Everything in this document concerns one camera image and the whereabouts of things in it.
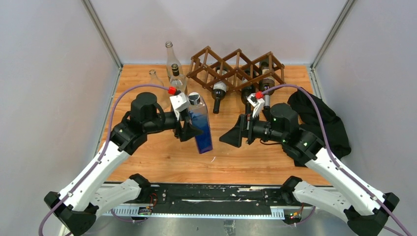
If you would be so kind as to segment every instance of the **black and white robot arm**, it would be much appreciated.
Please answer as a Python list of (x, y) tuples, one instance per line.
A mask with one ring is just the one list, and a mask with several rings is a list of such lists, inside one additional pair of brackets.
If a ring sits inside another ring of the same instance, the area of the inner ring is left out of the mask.
[[(289, 157), (319, 173), (340, 193), (324, 191), (298, 177), (290, 177), (281, 187), (290, 198), (332, 213), (344, 220), (359, 236), (378, 235), (389, 215), (378, 204), (377, 199), (393, 211), (399, 202), (398, 197), (393, 193), (382, 193), (359, 178), (338, 159), (333, 160), (322, 140), (299, 127), (298, 114), (288, 104), (273, 105), (270, 108), (269, 121), (261, 121), (259, 112), (264, 103), (262, 95), (252, 94), (248, 97), (248, 101), (254, 107), (253, 113), (240, 115), (236, 125), (221, 136), (220, 141), (235, 147), (241, 146), (243, 138), (247, 138), (247, 144), (253, 143), (256, 138), (264, 142), (280, 142)], [(364, 185), (375, 197), (372, 198), (343, 173), (342, 169)]]
[[(187, 109), (190, 103), (186, 95), (179, 93), (171, 96), (170, 100), (173, 111), (164, 112), (157, 104), (154, 94), (139, 94), (132, 101), (130, 111), (111, 131), (105, 154), (102, 155), (105, 147), (103, 145), (71, 183), (59, 193), (49, 192), (45, 196), (44, 201), (51, 209), (64, 200), (54, 214), (73, 235), (82, 235), (98, 217), (118, 205), (131, 200), (144, 202), (149, 196), (150, 183), (140, 174), (130, 176), (128, 180), (111, 189), (97, 192), (109, 175), (146, 142), (148, 134), (173, 130), (174, 136), (181, 142), (202, 134), (190, 122)], [(81, 184), (71, 192), (82, 178), (84, 180)]]

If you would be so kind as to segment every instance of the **wood grain surface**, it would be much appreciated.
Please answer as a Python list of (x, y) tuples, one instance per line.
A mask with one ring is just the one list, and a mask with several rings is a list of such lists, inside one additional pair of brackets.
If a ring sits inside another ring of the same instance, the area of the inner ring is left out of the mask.
[[(165, 65), (125, 65), (115, 99), (129, 87), (148, 83), (151, 69), (156, 70), (165, 86), (169, 85)], [(184, 65), (183, 70), (188, 71), (188, 66)], [(286, 66), (285, 82), (312, 92), (305, 66)], [(113, 126), (121, 121), (125, 112), (130, 110), (130, 102), (142, 91), (146, 89), (136, 89), (122, 98)], [(256, 140), (251, 145), (243, 141), (242, 147), (236, 148), (219, 142), (219, 137), (235, 125), (239, 114), (244, 113), (240, 96), (236, 93), (228, 95), (221, 102), (220, 113), (215, 115), (212, 113), (214, 100), (210, 92), (189, 80), (188, 92), (192, 91), (200, 93), (208, 105), (213, 150), (199, 154), (194, 139), (181, 143), (171, 131), (148, 135), (148, 141), (121, 164), (108, 181), (125, 181), (130, 175), (140, 173), (150, 182), (282, 184), (289, 176), (297, 176), (314, 185), (329, 185), (314, 171), (295, 167), (280, 145), (265, 146)], [(271, 105), (287, 102), (293, 92), (294, 88), (276, 90), (271, 96)]]

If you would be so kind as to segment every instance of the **white wall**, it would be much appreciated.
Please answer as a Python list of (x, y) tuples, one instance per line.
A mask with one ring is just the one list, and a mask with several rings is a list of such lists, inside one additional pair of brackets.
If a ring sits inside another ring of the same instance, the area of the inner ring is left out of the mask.
[(3, 0), (0, 22), (0, 235), (32, 236), (94, 155), (118, 70), (80, 0)]
[[(352, 145), (345, 163), (399, 196), (394, 214), (412, 233), (417, 232), (415, 9), (415, 0), (357, 1), (317, 68), (325, 101), (342, 117)], [(392, 220), (388, 225), (398, 229)]]
[(123, 63), (166, 62), (210, 45), (221, 57), (273, 51), (283, 63), (311, 63), (346, 0), (92, 0)]

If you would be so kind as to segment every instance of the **bottle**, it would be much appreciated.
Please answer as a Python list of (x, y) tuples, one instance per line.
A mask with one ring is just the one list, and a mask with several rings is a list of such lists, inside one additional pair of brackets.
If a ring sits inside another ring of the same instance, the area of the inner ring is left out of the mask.
[(172, 64), (172, 76), (170, 77), (171, 86), (187, 94), (187, 81), (184, 75), (179, 73), (178, 65)]
[[(220, 66), (216, 68), (217, 73), (220, 74)], [(227, 73), (227, 69), (223, 69), (221, 72), (221, 75), (224, 75)], [(213, 90), (211, 91), (211, 96), (214, 98), (214, 108), (213, 113), (219, 114), (220, 110), (220, 101), (223, 100), (223, 98), (226, 96), (226, 90), (227, 86), (224, 82), (219, 81), (214, 84)]]
[[(249, 76), (251, 76), (250, 74), (250, 69), (245, 70), (245, 73)], [(242, 84), (246, 83), (247, 79), (245, 79), (245, 77), (242, 78)], [(249, 103), (249, 101), (247, 100), (247, 97), (251, 94), (256, 92), (256, 88), (254, 85), (249, 85), (246, 87), (242, 88), (241, 94), (240, 94), (240, 98), (242, 100), (242, 103), (245, 105), (245, 114), (250, 114), (252, 112), (252, 105)]]
[[(260, 66), (259, 69), (261, 70), (261, 74), (265, 74), (269, 71), (269, 63), (268, 61), (264, 60), (262, 62), (260, 62)], [(268, 76), (264, 79), (262, 79), (261, 81), (259, 81), (259, 91), (265, 91), (270, 87), (275, 86), (275, 79), (272, 76)], [(263, 109), (263, 113), (265, 115), (265, 118), (269, 118), (269, 110), (270, 110), (270, 96), (274, 93), (274, 90), (268, 92), (267, 94), (264, 94), (264, 100), (265, 100), (265, 105), (264, 105), (264, 109)]]
[(209, 111), (204, 99), (196, 92), (188, 95), (191, 105), (188, 107), (191, 124), (203, 131), (195, 137), (199, 154), (213, 150), (209, 123)]
[(172, 42), (171, 41), (166, 42), (165, 47), (167, 48), (167, 54), (168, 54), (168, 59), (167, 59), (167, 75), (168, 75), (168, 78), (170, 78), (172, 76), (172, 65), (173, 64), (177, 64), (178, 69), (179, 69), (179, 74), (183, 75), (184, 73), (182, 71), (181, 63), (179, 62), (177, 57), (175, 57), (174, 49), (172, 47)]
[[(150, 84), (164, 86), (164, 83), (156, 75), (155, 70), (150, 70), (149, 75), (150, 75), (150, 81), (149, 81)], [(171, 106), (169, 95), (164, 89), (155, 88), (155, 87), (147, 87), (147, 91), (156, 95), (157, 102), (162, 107), (162, 109), (165, 110), (166, 108)]]

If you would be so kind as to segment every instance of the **black fabric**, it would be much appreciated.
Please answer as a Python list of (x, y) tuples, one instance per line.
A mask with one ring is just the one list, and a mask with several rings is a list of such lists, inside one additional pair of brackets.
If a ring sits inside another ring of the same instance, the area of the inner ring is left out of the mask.
[[(316, 102), (322, 116), (330, 150), (338, 159), (341, 159), (343, 156), (351, 153), (351, 147), (349, 146), (349, 139), (346, 134), (345, 126), (343, 125), (340, 117), (338, 117), (336, 113), (321, 99), (312, 94), (311, 96)], [(316, 111), (314, 110), (314, 107), (308, 97), (298, 90), (290, 96), (288, 104), (299, 114), (301, 120), (304, 122), (304, 124), (300, 125), (301, 128), (310, 131), (317, 135), (320, 139), (323, 139), (319, 119), (317, 118)], [(304, 166), (296, 162), (294, 162), (294, 164), (296, 166)]]

